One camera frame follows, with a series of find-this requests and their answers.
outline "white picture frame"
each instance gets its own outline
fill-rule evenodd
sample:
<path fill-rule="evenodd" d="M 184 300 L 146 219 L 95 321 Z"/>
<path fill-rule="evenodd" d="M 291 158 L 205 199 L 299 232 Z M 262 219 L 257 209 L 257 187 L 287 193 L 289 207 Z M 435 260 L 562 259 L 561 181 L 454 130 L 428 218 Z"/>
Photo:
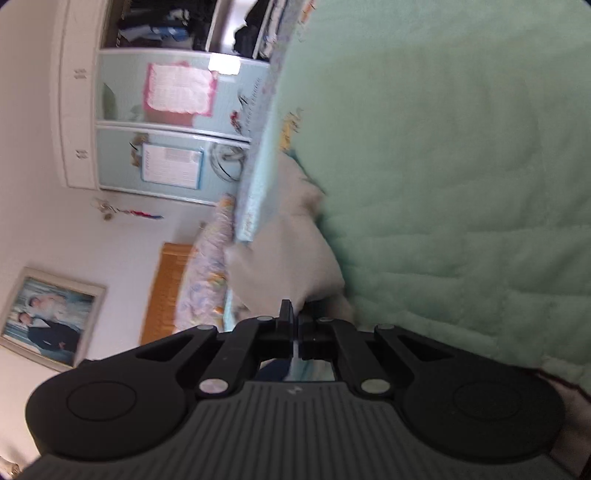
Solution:
<path fill-rule="evenodd" d="M 105 293 L 99 285 L 24 268 L 2 310 L 0 345 L 54 370 L 70 370 L 86 357 Z"/>

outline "white wall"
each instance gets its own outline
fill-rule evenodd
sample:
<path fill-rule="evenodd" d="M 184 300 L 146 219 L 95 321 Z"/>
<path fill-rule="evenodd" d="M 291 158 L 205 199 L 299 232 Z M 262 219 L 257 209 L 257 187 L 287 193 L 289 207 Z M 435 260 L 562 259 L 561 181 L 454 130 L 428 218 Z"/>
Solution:
<path fill-rule="evenodd" d="M 107 223 L 90 205 L 95 192 L 59 185 L 48 124 L 56 6 L 57 0 L 10 0 L 0 10 L 0 307 L 26 265 L 105 285 L 87 355 L 103 358 L 138 344 L 162 243 L 192 242 L 212 210 L 110 194 L 117 206 L 165 219 L 119 214 Z M 24 407 L 54 373 L 0 348 L 1 456 L 21 464 L 37 456 Z"/>

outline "green quilt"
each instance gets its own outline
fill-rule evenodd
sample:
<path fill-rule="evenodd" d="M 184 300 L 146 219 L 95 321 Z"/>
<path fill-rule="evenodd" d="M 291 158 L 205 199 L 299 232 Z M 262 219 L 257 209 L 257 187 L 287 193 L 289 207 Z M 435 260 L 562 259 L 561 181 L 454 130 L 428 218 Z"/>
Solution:
<path fill-rule="evenodd" d="M 591 9 L 317 0 L 306 15 L 261 150 L 287 144 L 326 192 L 358 322 L 591 392 Z"/>

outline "wall decoration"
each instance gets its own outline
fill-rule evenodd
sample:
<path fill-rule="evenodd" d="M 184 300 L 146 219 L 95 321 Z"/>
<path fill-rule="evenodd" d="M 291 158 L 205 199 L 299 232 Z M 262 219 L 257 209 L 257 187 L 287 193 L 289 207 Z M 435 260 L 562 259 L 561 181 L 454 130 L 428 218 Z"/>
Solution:
<path fill-rule="evenodd" d="M 23 269 L 0 317 L 0 345 L 65 371 L 86 357 L 104 287 Z"/>

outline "mattress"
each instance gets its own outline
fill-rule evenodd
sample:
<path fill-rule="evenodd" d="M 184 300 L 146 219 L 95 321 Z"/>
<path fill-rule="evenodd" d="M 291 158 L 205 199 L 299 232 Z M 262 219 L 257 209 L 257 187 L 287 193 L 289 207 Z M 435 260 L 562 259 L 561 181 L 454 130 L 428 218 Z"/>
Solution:
<path fill-rule="evenodd" d="M 589 6 L 298 8 L 243 185 L 242 238 L 282 148 L 327 195 L 320 227 L 358 323 L 395 323 L 589 393 Z"/>

